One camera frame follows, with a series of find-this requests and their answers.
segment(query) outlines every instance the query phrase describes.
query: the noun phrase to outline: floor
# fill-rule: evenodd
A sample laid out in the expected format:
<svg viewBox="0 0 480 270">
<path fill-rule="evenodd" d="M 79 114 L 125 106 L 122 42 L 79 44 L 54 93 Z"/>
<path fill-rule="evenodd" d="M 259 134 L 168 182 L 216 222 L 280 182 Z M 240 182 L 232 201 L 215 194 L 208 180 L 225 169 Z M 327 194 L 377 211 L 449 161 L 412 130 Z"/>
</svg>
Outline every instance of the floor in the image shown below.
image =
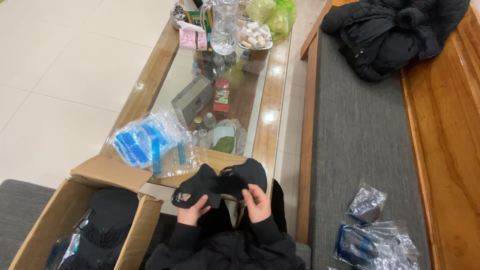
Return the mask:
<svg viewBox="0 0 480 270">
<path fill-rule="evenodd" d="M 98 154 L 172 3 L 0 2 L 0 179 L 57 188 L 71 168 Z M 285 192 L 292 234 L 306 74 L 299 52 L 323 5 L 297 1 L 288 60 L 275 178 Z M 153 193 L 156 189 L 145 187 Z M 170 194 L 157 190 L 153 195 L 169 201 Z M 176 212 L 168 203 L 162 211 Z"/>
</svg>

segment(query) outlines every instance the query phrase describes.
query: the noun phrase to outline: red box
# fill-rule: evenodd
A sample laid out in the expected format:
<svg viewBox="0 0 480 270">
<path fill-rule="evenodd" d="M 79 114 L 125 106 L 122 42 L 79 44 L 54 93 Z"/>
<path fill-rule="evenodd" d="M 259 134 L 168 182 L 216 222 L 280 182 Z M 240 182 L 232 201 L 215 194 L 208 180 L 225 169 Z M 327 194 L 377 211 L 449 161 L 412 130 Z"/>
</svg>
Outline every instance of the red box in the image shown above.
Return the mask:
<svg viewBox="0 0 480 270">
<path fill-rule="evenodd" d="M 215 80 L 215 98 L 213 101 L 213 113 L 217 119 L 228 117 L 228 98 L 230 95 L 229 80 Z"/>
</svg>

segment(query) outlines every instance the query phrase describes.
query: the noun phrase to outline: glass tabletop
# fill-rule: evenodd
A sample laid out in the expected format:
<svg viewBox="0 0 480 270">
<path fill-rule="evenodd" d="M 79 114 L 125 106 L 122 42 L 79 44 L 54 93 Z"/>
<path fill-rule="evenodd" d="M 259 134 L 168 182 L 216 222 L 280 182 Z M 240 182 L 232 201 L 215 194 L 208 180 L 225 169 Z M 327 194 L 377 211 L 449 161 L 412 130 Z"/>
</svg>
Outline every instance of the glass tabletop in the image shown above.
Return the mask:
<svg viewBox="0 0 480 270">
<path fill-rule="evenodd" d="M 235 135 L 231 154 L 251 157 L 268 57 L 268 50 L 239 46 L 227 56 L 178 49 L 151 112 L 179 109 L 197 146 L 224 152 L 216 143 Z M 195 132 L 201 129 L 207 136 Z"/>
</svg>

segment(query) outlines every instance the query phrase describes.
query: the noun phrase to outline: glass coffee table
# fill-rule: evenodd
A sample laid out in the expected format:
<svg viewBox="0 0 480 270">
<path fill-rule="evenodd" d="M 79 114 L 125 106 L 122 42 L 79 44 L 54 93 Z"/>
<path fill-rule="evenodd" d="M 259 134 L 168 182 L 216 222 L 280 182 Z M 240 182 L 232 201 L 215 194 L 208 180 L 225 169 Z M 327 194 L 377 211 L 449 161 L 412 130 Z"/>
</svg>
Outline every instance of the glass coffee table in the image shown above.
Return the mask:
<svg viewBox="0 0 480 270">
<path fill-rule="evenodd" d="M 237 151 L 236 154 L 206 149 L 203 151 L 206 156 L 202 158 L 207 160 L 206 163 L 217 173 L 227 166 L 243 164 L 247 158 L 256 159 L 265 168 L 268 181 L 267 195 L 269 196 L 275 170 L 289 45 L 290 38 L 288 37 L 274 42 L 274 46 L 270 50 L 247 51 L 246 63 L 242 65 L 243 69 L 236 69 L 235 72 L 218 76 L 230 79 L 227 119 L 237 119 L 241 127 L 245 129 L 245 148 L 243 151 Z M 242 48 L 237 47 L 236 61 L 240 59 L 243 51 Z M 185 91 L 182 92 L 182 90 L 192 86 L 192 64 L 194 61 L 202 62 L 198 56 L 199 54 L 195 54 L 195 51 L 179 49 L 178 30 L 167 23 L 112 127 L 110 135 L 128 122 L 145 116 L 148 112 L 155 113 L 160 108 L 174 108 L 173 103 L 178 100 L 179 96 L 183 98 L 182 94 L 185 94 Z M 215 78 L 206 72 L 207 65 L 205 63 L 199 64 L 202 76 L 214 81 Z M 194 103 L 192 106 L 196 107 L 193 112 L 190 110 L 186 114 L 190 130 L 194 130 L 193 123 L 190 121 L 192 113 L 202 118 L 209 112 L 216 113 L 213 109 L 213 99 L 207 102 L 202 99 L 192 102 Z M 100 155 L 123 162 L 108 141 L 103 145 Z M 151 179 L 149 183 L 177 188 L 191 175 L 193 173 Z"/>
</svg>

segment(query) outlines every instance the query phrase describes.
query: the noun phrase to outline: black puffer jacket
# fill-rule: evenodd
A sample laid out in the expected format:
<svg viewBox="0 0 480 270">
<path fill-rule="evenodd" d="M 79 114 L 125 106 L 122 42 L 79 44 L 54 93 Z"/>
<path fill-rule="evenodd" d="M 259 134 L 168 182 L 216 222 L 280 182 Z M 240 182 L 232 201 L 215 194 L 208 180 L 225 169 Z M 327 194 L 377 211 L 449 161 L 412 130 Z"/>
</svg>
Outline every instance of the black puffer jacket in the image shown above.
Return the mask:
<svg viewBox="0 0 480 270">
<path fill-rule="evenodd" d="M 321 30 L 338 35 L 357 75 L 381 81 L 410 59 L 438 55 L 469 0 L 360 0 L 331 10 Z"/>
<path fill-rule="evenodd" d="M 272 216 L 251 224 L 252 232 L 227 231 L 202 243 L 201 228 L 177 223 L 168 245 L 160 244 L 146 270 L 304 270 L 295 241 L 280 233 Z"/>
</svg>

